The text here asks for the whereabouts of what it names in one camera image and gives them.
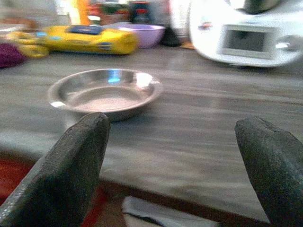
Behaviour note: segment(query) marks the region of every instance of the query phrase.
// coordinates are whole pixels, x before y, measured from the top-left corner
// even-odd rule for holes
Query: stainless steel bowl
[[[110,121],[138,114],[162,92],[150,74],[124,69],[100,69],[67,76],[48,91],[52,106],[78,115],[103,112]]]

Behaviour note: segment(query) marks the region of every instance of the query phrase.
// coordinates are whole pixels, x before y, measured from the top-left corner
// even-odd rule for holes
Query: appliance display screen
[[[227,30],[223,47],[227,49],[237,49],[246,51],[264,51],[264,42],[266,39],[266,32],[252,32]]]

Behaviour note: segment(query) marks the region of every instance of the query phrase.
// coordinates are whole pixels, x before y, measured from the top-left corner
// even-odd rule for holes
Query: purple cloth
[[[0,68],[12,67],[24,62],[27,58],[17,47],[11,44],[0,44]]]

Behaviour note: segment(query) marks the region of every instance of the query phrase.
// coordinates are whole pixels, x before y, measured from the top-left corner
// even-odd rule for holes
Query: kitchen counter
[[[48,104],[48,88],[70,74],[105,68],[150,73],[164,92],[141,115],[112,123],[102,179],[268,221],[233,128],[261,116],[303,141],[300,70],[232,68],[161,46],[127,56],[52,53],[0,70],[3,153],[41,157],[72,124]]]

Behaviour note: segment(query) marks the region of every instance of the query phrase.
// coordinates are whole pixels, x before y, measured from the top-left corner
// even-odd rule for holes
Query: wooden countertop
[[[70,74],[104,68],[150,73],[164,92],[141,115],[112,123],[102,179],[267,221],[233,128],[256,115],[303,141],[300,70],[231,68],[167,47],[127,56],[52,53],[0,69],[2,151],[41,157],[71,124],[48,104],[48,88]]]

